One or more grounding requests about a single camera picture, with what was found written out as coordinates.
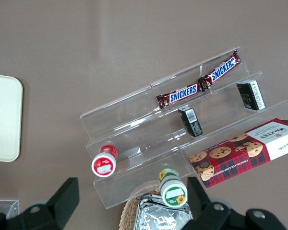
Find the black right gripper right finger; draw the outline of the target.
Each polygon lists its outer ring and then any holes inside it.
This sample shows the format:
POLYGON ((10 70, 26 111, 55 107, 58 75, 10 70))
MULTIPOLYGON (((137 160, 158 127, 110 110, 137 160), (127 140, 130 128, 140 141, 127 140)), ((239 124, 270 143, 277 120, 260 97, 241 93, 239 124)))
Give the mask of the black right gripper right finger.
POLYGON ((286 227, 271 212, 249 209, 241 215, 222 202, 209 199, 196 177, 187 180, 188 204, 193 219, 184 230, 284 230, 286 227))

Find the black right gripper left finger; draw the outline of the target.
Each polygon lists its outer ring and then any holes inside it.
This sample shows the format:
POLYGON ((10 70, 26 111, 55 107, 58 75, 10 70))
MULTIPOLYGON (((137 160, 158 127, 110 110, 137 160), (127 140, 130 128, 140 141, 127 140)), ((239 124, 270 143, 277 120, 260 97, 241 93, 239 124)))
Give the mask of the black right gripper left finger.
POLYGON ((78 178, 70 177, 45 203, 6 219, 0 212, 0 230, 62 230, 80 201, 78 178))

